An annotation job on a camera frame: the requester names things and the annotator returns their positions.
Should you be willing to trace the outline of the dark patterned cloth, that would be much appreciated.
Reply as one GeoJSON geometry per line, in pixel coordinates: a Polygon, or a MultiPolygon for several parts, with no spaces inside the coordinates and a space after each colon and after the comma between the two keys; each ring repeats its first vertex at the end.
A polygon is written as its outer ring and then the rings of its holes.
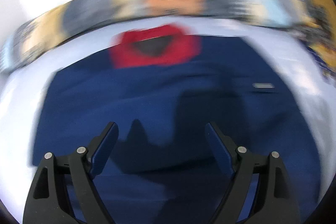
{"type": "Polygon", "coordinates": [[[289,30],[311,54],[322,73],[322,78],[335,85],[335,43],[327,11],[313,0],[303,0],[303,6],[313,22],[289,30]]]}

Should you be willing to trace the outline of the patchwork rolled quilt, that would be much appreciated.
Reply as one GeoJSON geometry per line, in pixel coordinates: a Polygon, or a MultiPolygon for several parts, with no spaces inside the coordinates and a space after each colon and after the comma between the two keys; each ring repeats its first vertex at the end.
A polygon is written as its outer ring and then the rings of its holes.
{"type": "Polygon", "coordinates": [[[166,15],[210,16],[263,27],[313,27],[309,0],[72,0],[21,25],[1,48],[10,73],[91,28],[166,15]]]}

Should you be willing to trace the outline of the light blue cloud bedsheet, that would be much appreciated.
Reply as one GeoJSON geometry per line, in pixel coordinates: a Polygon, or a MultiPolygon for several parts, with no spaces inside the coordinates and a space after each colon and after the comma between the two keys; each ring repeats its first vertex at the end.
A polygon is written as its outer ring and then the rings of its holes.
{"type": "Polygon", "coordinates": [[[55,72],[113,46],[119,33],[180,23],[193,34],[239,36],[278,73],[293,93],[317,142],[322,160],[321,194],[335,175],[335,81],[325,81],[299,41],[285,31],[234,20],[161,17],[117,23],[77,36],[30,65],[1,78],[1,201],[21,221],[36,169],[31,165],[35,129],[55,72]]]}

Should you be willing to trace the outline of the navy work jacket red collar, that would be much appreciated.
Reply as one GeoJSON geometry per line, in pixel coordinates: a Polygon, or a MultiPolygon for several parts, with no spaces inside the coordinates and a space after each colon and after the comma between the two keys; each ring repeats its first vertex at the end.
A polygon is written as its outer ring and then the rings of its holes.
{"type": "Polygon", "coordinates": [[[128,31],[56,73],[37,126],[33,165],[66,155],[109,122],[119,136],[94,183],[117,223],[206,223],[229,179],[207,143],[209,122],[253,153],[277,151],[300,215],[315,209],[319,155],[278,74],[242,38],[176,25],[128,31]]]}

